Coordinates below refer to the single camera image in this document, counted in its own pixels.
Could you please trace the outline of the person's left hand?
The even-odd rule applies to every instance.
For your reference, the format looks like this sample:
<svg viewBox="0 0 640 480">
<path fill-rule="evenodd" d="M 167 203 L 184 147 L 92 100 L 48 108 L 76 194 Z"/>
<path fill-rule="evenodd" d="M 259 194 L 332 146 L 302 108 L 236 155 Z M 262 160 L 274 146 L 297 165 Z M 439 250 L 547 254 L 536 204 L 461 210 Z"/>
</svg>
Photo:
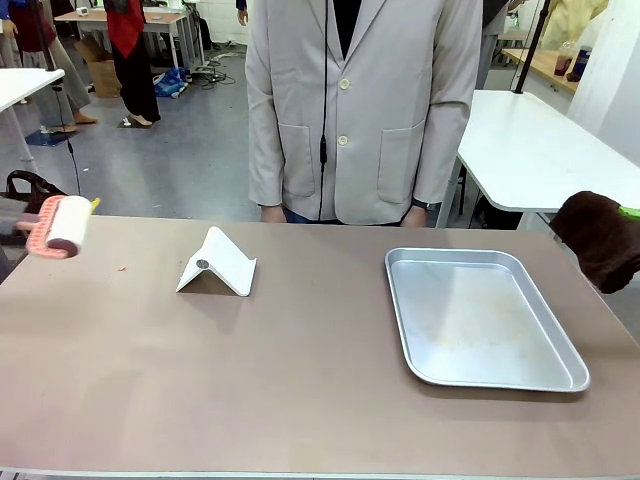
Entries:
<svg viewBox="0 0 640 480">
<path fill-rule="evenodd" d="M 425 228 L 428 223 L 429 209 L 412 205 L 404 216 L 401 226 L 403 228 Z"/>
</svg>

